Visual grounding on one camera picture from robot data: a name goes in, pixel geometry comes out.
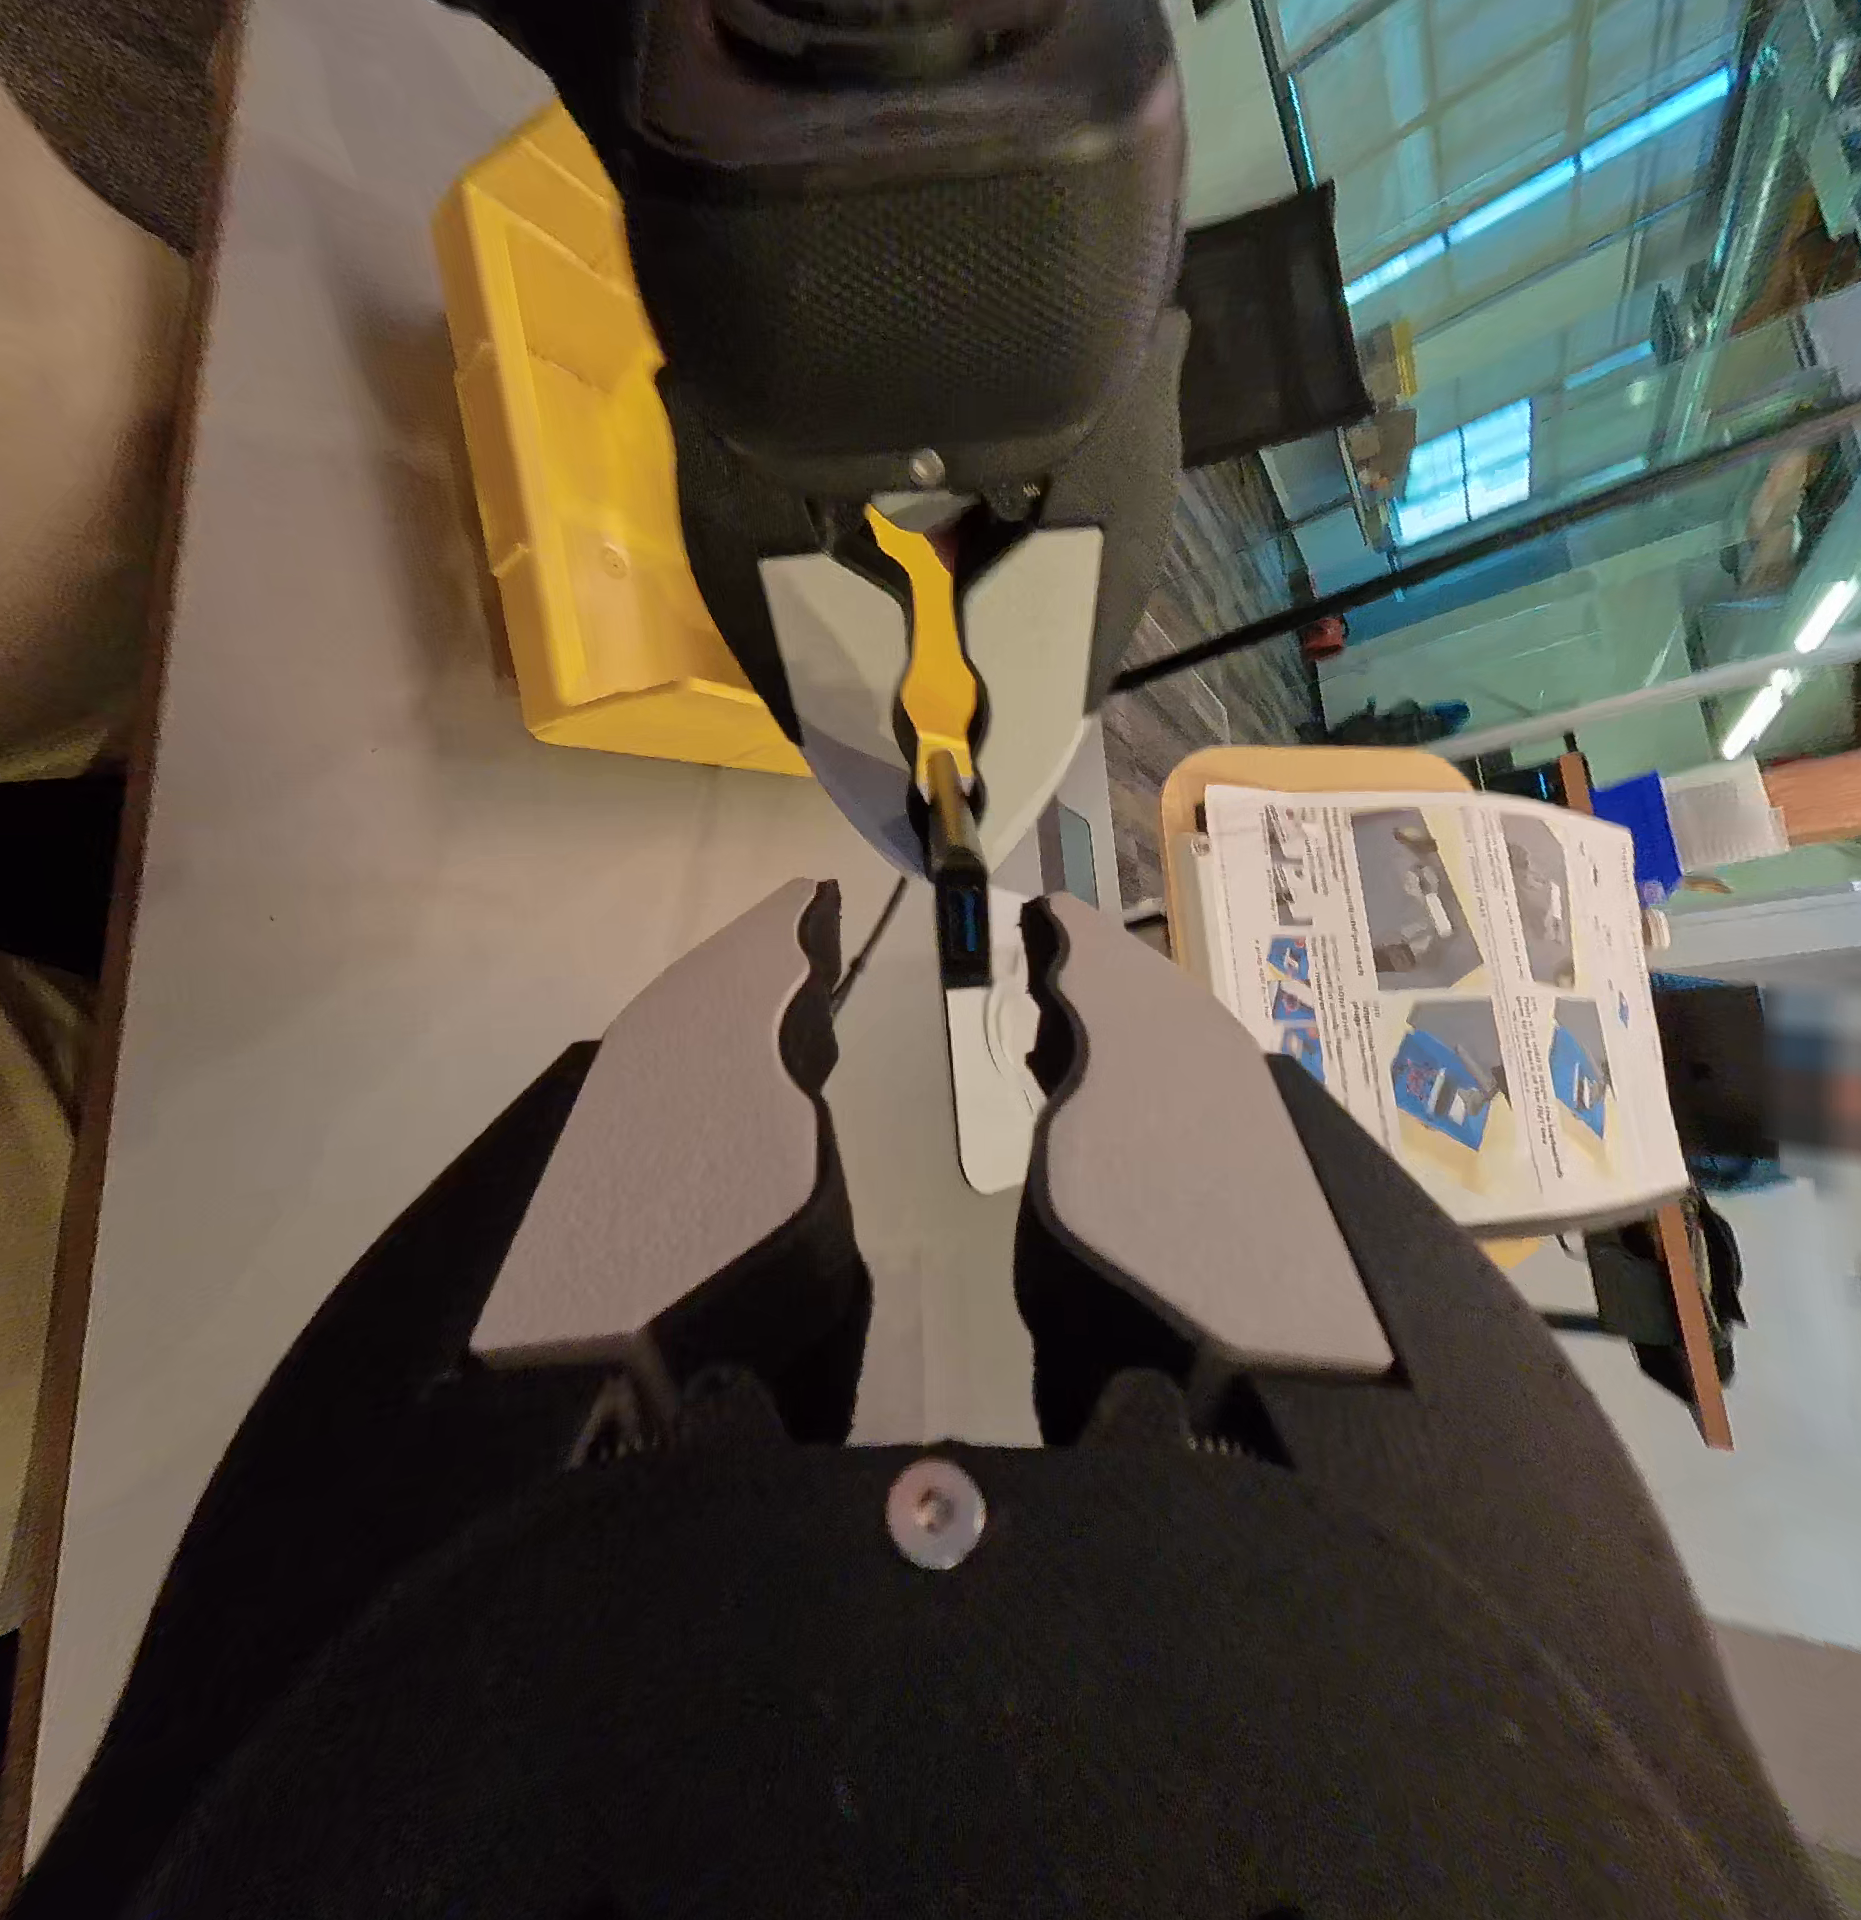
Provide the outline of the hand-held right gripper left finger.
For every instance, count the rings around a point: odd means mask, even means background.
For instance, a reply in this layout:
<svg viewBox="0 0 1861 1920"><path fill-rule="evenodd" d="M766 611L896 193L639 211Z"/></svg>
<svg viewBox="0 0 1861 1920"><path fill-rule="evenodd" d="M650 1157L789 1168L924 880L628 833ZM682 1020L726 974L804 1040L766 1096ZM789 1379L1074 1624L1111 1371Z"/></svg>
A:
<svg viewBox="0 0 1861 1920"><path fill-rule="evenodd" d="M870 1263L825 1084L842 890L789 880L660 971L602 1037L471 1355L602 1369L666 1435L744 1375L793 1441L851 1434Z"/></svg>

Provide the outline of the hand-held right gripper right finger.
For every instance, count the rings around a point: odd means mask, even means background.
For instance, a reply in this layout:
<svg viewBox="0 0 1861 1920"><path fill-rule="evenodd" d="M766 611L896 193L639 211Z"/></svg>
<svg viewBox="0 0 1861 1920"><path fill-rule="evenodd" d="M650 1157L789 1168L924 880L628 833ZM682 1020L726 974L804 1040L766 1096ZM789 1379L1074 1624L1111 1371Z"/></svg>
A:
<svg viewBox="0 0 1861 1920"><path fill-rule="evenodd" d="M1398 1360L1252 1029L1079 897L1019 913L1039 1111L1014 1224L1047 1447L1120 1375L1249 1447L1260 1379L1376 1385Z"/></svg>

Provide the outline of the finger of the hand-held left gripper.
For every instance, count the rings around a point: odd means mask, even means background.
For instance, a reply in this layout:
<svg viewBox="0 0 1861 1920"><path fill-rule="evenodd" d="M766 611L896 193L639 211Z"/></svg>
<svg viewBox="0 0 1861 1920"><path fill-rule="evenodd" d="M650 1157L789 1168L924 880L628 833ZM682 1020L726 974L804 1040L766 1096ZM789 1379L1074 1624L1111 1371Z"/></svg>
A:
<svg viewBox="0 0 1861 1920"><path fill-rule="evenodd" d="M1084 727L1101 597L1101 529L1034 529L957 586L957 639L980 695L980 859L996 872L1059 795Z"/></svg>
<svg viewBox="0 0 1861 1920"><path fill-rule="evenodd" d="M907 571L891 552L804 552L770 557L754 572L812 777L900 875L919 880Z"/></svg>

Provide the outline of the slim grey usb hub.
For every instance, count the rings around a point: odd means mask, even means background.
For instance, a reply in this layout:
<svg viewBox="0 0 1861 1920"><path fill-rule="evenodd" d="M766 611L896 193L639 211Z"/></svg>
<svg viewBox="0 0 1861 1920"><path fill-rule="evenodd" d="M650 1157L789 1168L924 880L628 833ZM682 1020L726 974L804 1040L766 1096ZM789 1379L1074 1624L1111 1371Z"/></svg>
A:
<svg viewBox="0 0 1861 1920"><path fill-rule="evenodd" d="M993 890L957 753L928 750L919 797L940 986L980 990L993 983Z"/></svg>

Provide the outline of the black braided cable copper plugs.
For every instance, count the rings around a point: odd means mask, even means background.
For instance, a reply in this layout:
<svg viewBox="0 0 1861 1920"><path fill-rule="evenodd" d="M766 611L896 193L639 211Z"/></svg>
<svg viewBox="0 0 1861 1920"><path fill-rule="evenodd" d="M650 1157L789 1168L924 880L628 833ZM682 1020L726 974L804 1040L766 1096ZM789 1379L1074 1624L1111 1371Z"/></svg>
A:
<svg viewBox="0 0 1861 1920"><path fill-rule="evenodd" d="M887 930L891 930L900 904L907 902L907 893L912 893L912 880L900 875L896 890L891 890L891 897L887 897L887 904L879 908L870 934L864 934L859 947L845 958L837 983L829 986L829 1015L834 1015L834 1020L845 1011L851 990L859 986L859 977L864 977L874 952L882 947L882 941L887 941Z"/></svg>

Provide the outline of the yellow plastic bin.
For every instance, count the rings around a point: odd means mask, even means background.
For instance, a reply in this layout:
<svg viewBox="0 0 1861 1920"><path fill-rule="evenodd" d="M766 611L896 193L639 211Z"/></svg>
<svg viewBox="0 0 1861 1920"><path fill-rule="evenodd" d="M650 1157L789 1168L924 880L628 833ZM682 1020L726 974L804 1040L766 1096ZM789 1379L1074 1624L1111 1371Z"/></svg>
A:
<svg viewBox="0 0 1861 1920"><path fill-rule="evenodd" d="M621 202L562 103L454 177L433 247L526 733L804 780L690 577Z"/></svg>

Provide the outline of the white document stand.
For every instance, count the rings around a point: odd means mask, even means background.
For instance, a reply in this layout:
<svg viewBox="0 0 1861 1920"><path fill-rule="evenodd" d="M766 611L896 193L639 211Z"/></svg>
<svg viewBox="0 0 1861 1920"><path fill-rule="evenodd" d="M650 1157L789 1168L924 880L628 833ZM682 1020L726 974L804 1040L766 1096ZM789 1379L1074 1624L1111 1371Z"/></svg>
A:
<svg viewBox="0 0 1861 1920"><path fill-rule="evenodd" d="M1036 996L1023 947L1023 902L1065 893L1124 919L1104 736L1091 721L1062 790L1011 850L991 890L991 983L947 986L947 1055L957 1166L978 1193L1023 1185L1039 1085L1034 1078Z"/></svg>

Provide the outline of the wooden board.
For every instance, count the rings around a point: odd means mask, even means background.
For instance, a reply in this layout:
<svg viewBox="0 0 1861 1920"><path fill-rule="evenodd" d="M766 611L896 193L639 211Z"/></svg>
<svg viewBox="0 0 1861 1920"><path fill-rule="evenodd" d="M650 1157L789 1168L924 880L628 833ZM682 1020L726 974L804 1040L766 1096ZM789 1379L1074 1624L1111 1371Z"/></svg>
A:
<svg viewBox="0 0 1861 1920"><path fill-rule="evenodd" d="M1179 839L1200 833L1196 810L1208 783L1279 790L1279 795L1472 795L1472 780L1428 750L1351 750L1351 744L1205 744L1184 753L1157 797L1157 856L1167 952L1190 974L1205 968L1200 902L1184 875Z"/></svg>

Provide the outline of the printed instruction sheet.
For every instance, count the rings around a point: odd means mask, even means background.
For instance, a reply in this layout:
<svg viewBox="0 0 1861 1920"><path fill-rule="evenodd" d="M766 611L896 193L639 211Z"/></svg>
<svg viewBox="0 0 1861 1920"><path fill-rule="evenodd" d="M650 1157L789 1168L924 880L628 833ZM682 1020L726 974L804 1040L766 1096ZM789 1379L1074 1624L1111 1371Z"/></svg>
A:
<svg viewBox="0 0 1861 1920"><path fill-rule="evenodd" d="M1174 859L1193 971L1457 1224L1579 1234L1684 1193L1623 828L1213 780Z"/></svg>

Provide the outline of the black office chair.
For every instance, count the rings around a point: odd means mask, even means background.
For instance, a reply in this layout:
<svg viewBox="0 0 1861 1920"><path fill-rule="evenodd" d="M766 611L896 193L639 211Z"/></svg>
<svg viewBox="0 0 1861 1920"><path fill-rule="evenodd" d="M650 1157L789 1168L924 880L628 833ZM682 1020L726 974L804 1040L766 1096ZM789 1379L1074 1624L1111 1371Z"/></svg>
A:
<svg viewBox="0 0 1861 1920"><path fill-rule="evenodd" d="M1184 468L1375 417L1342 295L1333 180L1190 228Z"/></svg>

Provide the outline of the person's beige trousers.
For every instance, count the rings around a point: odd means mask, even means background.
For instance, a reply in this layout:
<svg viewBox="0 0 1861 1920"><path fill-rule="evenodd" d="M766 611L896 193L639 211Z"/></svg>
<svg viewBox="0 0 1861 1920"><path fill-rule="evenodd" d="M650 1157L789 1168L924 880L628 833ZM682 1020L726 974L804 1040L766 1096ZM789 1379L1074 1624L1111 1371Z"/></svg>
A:
<svg viewBox="0 0 1861 1920"><path fill-rule="evenodd" d="M149 639L192 270L0 80L0 801L92 774ZM0 1635L72 1161L92 986L0 947Z"/></svg>

